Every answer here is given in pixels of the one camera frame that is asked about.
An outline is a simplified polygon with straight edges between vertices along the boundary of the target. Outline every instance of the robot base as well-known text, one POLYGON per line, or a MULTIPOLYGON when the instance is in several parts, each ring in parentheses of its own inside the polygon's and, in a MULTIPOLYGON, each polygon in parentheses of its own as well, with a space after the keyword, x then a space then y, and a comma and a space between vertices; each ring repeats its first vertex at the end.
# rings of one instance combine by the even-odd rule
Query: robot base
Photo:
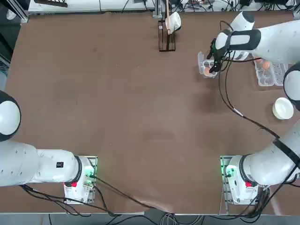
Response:
POLYGON ((228 163, 224 165, 224 174, 228 180, 229 189, 227 192, 231 193, 232 200, 228 201, 232 204, 249 205, 258 193, 258 185, 255 187, 247 187, 245 181, 240 175, 240 159, 242 156, 233 156, 228 163))
MULTIPOLYGON (((72 183, 70 187, 64 184, 65 197, 81 201, 83 203, 93 203, 95 199, 94 184, 95 179, 89 177, 95 175, 97 170, 97 156, 78 156, 82 163, 82 173, 77 183, 72 183)), ((67 200, 67 204, 81 204, 67 200)))

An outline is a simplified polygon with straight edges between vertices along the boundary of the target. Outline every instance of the floor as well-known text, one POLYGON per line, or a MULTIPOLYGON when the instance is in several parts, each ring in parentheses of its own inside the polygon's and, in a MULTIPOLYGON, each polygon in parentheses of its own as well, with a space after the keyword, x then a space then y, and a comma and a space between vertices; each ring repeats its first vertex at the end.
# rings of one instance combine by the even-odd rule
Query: floor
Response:
MULTIPOLYGON (((159 224, 159 221, 163 215, 163 212, 158 210, 149 210, 145 212, 145 216, 152 219, 154 222, 159 224)), ((117 223, 125 218, 130 217, 131 215, 123 215, 120 218, 114 220, 114 223, 117 223)), ((189 224, 191 223, 196 216, 177 216, 177 219, 180 223, 189 224)), ((74 217, 71 215, 65 214, 51 214, 52 225, 105 225, 112 218, 107 214, 94 214, 91 217, 74 217)), ((300 217, 294 216, 261 216, 261 218, 255 223, 256 225, 296 225, 299 224, 300 217)), ((21 224, 30 224, 30 225, 50 225, 48 214, 2 214, 0 215, 0 224, 1 225, 21 225, 21 224)), ((144 218, 133 218, 131 220, 124 221, 122 225, 150 225, 151 222, 148 222, 144 218)), ((203 225, 241 225, 245 224, 239 219, 235 220, 217 220, 209 216, 205 217, 203 225)))

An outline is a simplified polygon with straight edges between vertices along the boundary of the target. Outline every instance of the black cable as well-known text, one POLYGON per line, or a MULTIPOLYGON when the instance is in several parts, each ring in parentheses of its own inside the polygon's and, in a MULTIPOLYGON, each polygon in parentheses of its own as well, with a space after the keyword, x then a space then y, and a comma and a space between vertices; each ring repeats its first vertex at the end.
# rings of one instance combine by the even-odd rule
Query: black cable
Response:
POLYGON ((260 193, 259 195, 257 195, 257 196, 255 197, 255 199, 253 199, 253 200, 250 202, 250 204, 249 204, 249 205, 248 205, 248 206, 247 206, 240 214, 238 214, 238 215, 227 215, 227 216, 232 216, 231 218, 218 218, 218 217, 214 217, 214 216, 210 216, 210 217, 213 217, 213 218, 219 219, 219 220, 232 220, 232 219, 237 219, 237 218, 240 218, 240 217, 243 217, 243 218, 255 218, 256 216, 259 216, 259 215, 261 214, 262 210, 263 210, 263 208, 257 210, 258 204, 259 204, 260 200, 262 199, 262 207, 264 207, 264 205, 265 205, 265 203, 266 203, 266 200, 267 200, 268 197, 269 197, 269 193, 270 193, 270 190, 267 189, 267 195, 266 195, 266 196, 265 196, 265 191, 263 191, 262 196, 261 196, 261 193, 260 193), (243 215, 243 213, 246 212, 246 210, 252 205, 252 203, 253 203, 256 199, 258 199, 258 204, 255 206, 253 212, 250 212, 250 213, 248 213, 248 214, 246 214, 246 215, 243 215))
POLYGON ((102 203, 103 203, 103 206, 104 206, 105 210, 108 212, 108 214, 109 214, 111 217, 115 217, 116 215, 115 215, 113 212, 111 212, 111 211, 108 210, 107 205, 106 205, 105 200, 104 200, 104 197, 103 197, 103 194, 102 194, 102 192, 100 191, 100 189, 99 189, 98 187, 96 187, 96 186, 94 186, 94 188, 95 188, 95 189, 98 191, 98 193, 100 194, 100 197, 101 197, 101 200, 102 200, 102 203))
POLYGON ((258 9, 258 11, 260 11, 263 7, 264 7, 265 3, 263 3, 263 5, 258 9))
POLYGON ((293 184, 296 181, 296 179, 297 179, 297 174, 295 175, 295 177, 291 181, 288 181, 285 184, 293 184))
POLYGON ((251 62, 255 60, 260 60, 261 58, 254 58, 254 59, 249 59, 249 60, 224 60, 224 61, 230 61, 230 62, 251 62))
POLYGON ((49 217, 49 223, 50 225, 52 225, 50 214, 48 214, 48 217, 49 217))
POLYGON ((124 5, 124 7, 123 7, 123 9, 122 9, 122 12, 121 13, 123 13, 124 12, 124 9, 125 9, 125 7, 126 7, 126 5, 127 5, 127 3, 129 2, 129 0, 127 0, 127 2, 125 3, 125 5, 124 5))
MULTIPOLYGON (((227 26, 229 26, 229 27, 231 28, 231 30, 233 31, 232 26, 231 26, 229 23, 227 23, 226 21, 223 21, 223 20, 220 21, 220 30, 222 30, 222 23, 225 23, 225 24, 226 24, 227 26)), ((225 60, 225 58, 226 58, 226 55, 227 55, 228 53, 229 53, 229 55, 230 55, 230 51, 227 51, 226 54, 224 55, 224 57, 223 57, 223 58, 221 59, 221 61, 220 61, 221 68, 222 68, 222 65, 223 65, 223 63, 224 63, 224 60, 225 60)), ((226 75, 225 75, 225 82, 226 82, 226 80, 227 80, 227 75, 228 75, 228 71, 229 71, 229 68, 230 68, 230 66, 231 66, 231 63, 234 61, 234 60, 230 60, 230 57, 229 57, 228 60, 230 61, 230 63, 227 64, 226 67, 225 67, 225 68, 227 68, 226 75)), ((256 122, 255 120, 252 120, 252 119, 248 118, 247 116, 243 115, 240 111, 238 111, 235 107, 233 107, 233 104, 230 102, 229 97, 228 97, 226 83, 225 83, 225 92, 226 92, 226 98, 227 98, 228 103, 225 101, 225 99, 224 99, 224 97, 223 97, 223 94, 222 94, 222 91, 221 91, 221 87, 220 87, 220 74, 221 74, 221 71, 224 71, 224 69, 223 69, 223 70, 220 69, 219 72, 218 72, 218 76, 219 76, 219 81, 218 81, 218 84, 219 84, 219 92, 220 92, 221 98, 222 98, 223 102, 226 104, 226 106, 227 106, 233 113, 235 113, 235 114, 237 114, 238 116, 240 116, 240 117, 242 117, 242 118, 244 118, 244 119, 246 119, 246 120, 248 120, 248 121, 254 123, 254 124, 257 125, 259 128, 261 128, 261 129, 263 129, 263 130, 269 132, 269 133, 272 134, 275 138, 279 139, 279 136, 278 136, 274 131, 272 131, 271 129, 265 127, 264 125, 262 125, 262 124, 256 122)))
POLYGON ((104 180, 102 180, 102 179, 100 179, 100 178, 98 178, 98 177, 96 177, 96 176, 94 176, 94 175, 91 175, 90 177, 91 177, 91 178, 95 178, 95 179, 97 179, 98 181, 100 181, 100 182, 106 184, 107 186, 109 186, 110 188, 114 189, 115 191, 117 191, 117 192, 118 192, 119 194, 121 194, 122 196, 129 198, 130 200, 134 201, 135 203, 138 203, 139 205, 141 205, 141 206, 143 206, 143 207, 146 207, 146 208, 149 208, 149 209, 155 209, 155 207, 149 206, 149 205, 147 205, 147 204, 144 204, 144 203, 142 203, 142 202, 140 202, 140 201, 134 199, 133 197, 131 197, 131 196, 129 196, 129 195, 127 195, 127 194, 121 192, 120 190, 118 190, 117 188, 115 188, 114 186, 112 186, 111 184, 107 183, 106 181, 104 181, 104 180))
POLYGON ((99 210, 103 210, 103 211, 107 212, 105 209, 103 209, 102 207, 99 207, 99 206, 91 205, 91 204, 84 203, 84 202, 81 202, 81 201, 78 201, 78 200, 75 200, 75 199, 71 199, 71 198, 65 198, 65 197, 58 197, 58 196, 49 195, 49 194, 46 194, 46 193, 43 193, 43 192, 40 192, 40 191, 36 191, 33 188, 29 187, 28 185, 22 185, 21 187, 23 188, 23 186, 26 186, 28 191, 33 192, 35 194, 43 195, 45 197, 50 197, 50 198, 54 198, 54 199, 62 199, 64 201, 69 200, 69 201, 81 203, 83 205, 87 205, 87 206, 93 207, 95 209, 99 209, 99 210))
POLYGON ((175 222, 178 224, 178 225, 190 225, 190 224, 194 224, 194 222, 196 222, 197 221, 197 219, 199 218, 199 216, 197 216, 192 222, 190 222, 190 223, 180 223, 180 222, 178 222, 178 220, 177 220, 177 218, 175 217, 175 215, 174 214, 172 214, 172 217, 173 217, 173 220, 175 220, 175 222))
POLYGON ((32 194, 30 191, 28 191, 28 190, 26 190, 26 189, 24 189, 24 191, 27 192, 29 195, 31 195, 31 196, 37 198, 37 199, 42 199, 42 200, 46 200, 46 201, 50 201, 50 202, 56 203, 58 206, 60 206, 60 207, 61 207, 62 209, 64 209, 68 214, 70 214, 70 215, 72 215, 72 216, 81 216, 81 217, 90 217, 90 216, 91 216, 91 214, 90 214, 90 215, 83 215, 83 214, 81 214, 81 213, 78 212, 73 206, 71 206, 71 205, 69 205, 69 204, 67 204, 67 203, 65 203, 65 202, 62 202, 62 201, 59 201, 59 200, 54 200, 54 199, 52 199, 52 198, 50 198, 50 197, 47 197, 47 196, 46 196, 46 198, 43 198, 43 197, 40 197, 40 196, 37 196, 37 195, 32 194), (70 212, 69 210, 67 210, 65 207, 63 207, 62 205, 60 205, 60 204, 58 204, 58 203, 61 203, 61 204, 64 204, 64 205, 70 207, 76 214, 70 212))
POLYGON ((132 218, 136 218, 136 217, 142 217, 142 218, 145 218, 147 219, 148 221, 150 221, 151 223, 155 224, 155 225, 158 225, 157 223, 155 223, 153 220, 149 219, 148 217, 146 216, 143 216, 143 215, 136 215, 136 216, 132 216, 132 217, 128 217, 128 218, 125 218, 117 223, 114 223, 114 224, 111 224, 111 225, 117 225, 117 224, 120 224, 120 223, 123 223, 124 221, 126 220, 129 220, 129 219, 132 219, 132 218))
POLYGON ((205 216, 203 216, 203 219, 201 221, 201 225, 203 225, 204 219, 205 219, 205 216))
POLYGON ((222 23, 225 23, 233 31, 233 27, 229 23, 227 23, 226 21, 224 21, 224 20, 220 21, 220 30, 222 30, 222 23))
POLYGON ((195 12, 195 8, 194 8, 194 4, 192 3, 192 0, 190 0, 191 4, 192 4, 192 7, 193 7, 193 10, 195 12))
POLYGON ((293 186, 293 187, 296 187, 296 188, 300 188, 300 186, 299 186, 299 185, 296 185, 296 184, 289 184, 289 185, 291 185, 291 186, 293 186))
POLYGON ((247 224, 253 224, 253 223, 255 223, 260 217, 261 217, 261 215, 259 214, 258 217, 257 217, 255 220, 253 220, 253 221, 246 221, 246 220, 243 220, 242 218, 240 218, 240 220, 243 221, 243 222, 245 222, 245 223, 247 223, 247 224))
POLYGON ((227 71, 226 71, 226 75, 225 75, 225 93, 226 93, 226 98, 227 98, 228 104, 234 109, 235 107, 231 104, 231 102, 229 100, 229 97, 228 97, 228 93, 227 93, 227 78, 228 78, 227 75, 228 75, 228 70, 229 70, 229 67, 231 66, 231 64, 232 64, 232 61, 229 62, 229 65, 228 65, 227 71))
POLYGON ((116 218, 118 218, 118 217, 120 217, 121 215, 118 215, 118 216, 116 216, 115 218, 112 218, 107 224, 105 224, 105 225, 109 225, 109 224, 111 224, 116 218))
POLYGON ((207 0, 207 1, 208 1, 208 3, 210 4, 211 10, 214 11, 214 8, 212 7, 212 5, 211 5, 211 3, 210 3, 210 0, 207 0))
MULTIPOLYGON (((226 79, 226 77, 227 77, 227 75, 228 75, 228 71, 229 71, 230 66, 231 66, 231 63, 230 63, 230 64, 228 65, 228 67, 227 67, 227 71, 226 71, 226 74, 225 74, 225 79, 226 79)), ((224 101, 224 98, 223 98, 223 95, 222 95, 222 92, 221 92, 221 88, 220 88, 220 87, 219 87, 219 90, 220 90, 220 94, 221 94, 222 100, 224 101)), ((228 107, 232 112, 234 112, 235 114, 239 115, 240 117, 242 117, 242 118, 244 118, 244 119, 246 119, 246 120, 248 120, 248 121, 254 123, 255 125, 257 125, 257 126, 260 127, 261 129, 263 129, 263 130, 269 132, 269 133, 272 134, 275 138, 277 138, 277 139, 280 138, 280 137, 279 137, 274 131, 272 131, 271 129, 265 127, 264 125, 260 124, 259 122, 256 122, 255 120, 252 120, 252 119, 248 118, 247 116, 243 115, 240 111, 238 111, 235 107, 232 107, 232 103, 231 103, 230 100, 229 100, 229 97, 228 97, 228 93, 227 93, 227 92, 226 92, 226 98, 227 98, 228 104, 229 104, 230 106, 229 106, 225 101, 224 101, 224 103, 227 105, 227 107, 228 107)))
POLYGON ((148 8, 147 8, 147 6, 146 6, 146 0, 143 0, 143 2, 144 2, 144 6, 145 6, 145 8, 146 8, 146 11, 148 11, 148 8))
POLYGON ((177 11, 177 9, 178 9, 178 7, 179 7, 180 5, 182 5, 182 1, 183 1, 183 0, 181 0, 181 1, 180 1, 180 3, 177 5, 177 8, 175 9, 175 11, 174 11, 174 12, 176 12, 176 11, 177 11))

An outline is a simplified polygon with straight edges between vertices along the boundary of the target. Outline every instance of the egg carton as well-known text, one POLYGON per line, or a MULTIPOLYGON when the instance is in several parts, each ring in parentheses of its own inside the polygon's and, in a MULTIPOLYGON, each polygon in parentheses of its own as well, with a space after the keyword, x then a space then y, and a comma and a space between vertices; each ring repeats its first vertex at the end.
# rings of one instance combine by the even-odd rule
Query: egg carton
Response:
POLYGON ((198 53, 198 67, 199 67, 199 73, 204 78, 215 78, 217 76, 217 72, 208 73, 207 71, 212 68, 214 65, 214 60, 207 60, 204 58, 204 55, 202 52, 198 53))
POLYGON ((284 75, 288 69, 287 64, 283 63, 272 63, 269 62, 270 66, 266 69, 266 60, 261 59, 259 62, 254 61, 256 77, 258 79, 258 85, 262 87, 268 86, 283 86, 284 75))

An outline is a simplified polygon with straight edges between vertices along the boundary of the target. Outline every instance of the white cup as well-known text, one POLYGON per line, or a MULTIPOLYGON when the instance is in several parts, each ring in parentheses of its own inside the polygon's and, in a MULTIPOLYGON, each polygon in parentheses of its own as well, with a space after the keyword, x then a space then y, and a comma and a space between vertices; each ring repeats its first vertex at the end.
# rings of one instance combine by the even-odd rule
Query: white cup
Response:
POLYGON ((181 27, 181 19, 180 16, 178 14, 178 12, 174 12, 169 16, 169 20, 170 20, 170 26, 168 26, 168 19, 165 19, 165 26, 166 28, 170 29, 170 34, 172 34, 174 32, 174 30, 177 30, 179 27, 181 27))
POLYGON ((280 97, 273 104, 272 111, 276 118, 280 120, 288 120, 294 114, 294 107, 287 98, 280 97))

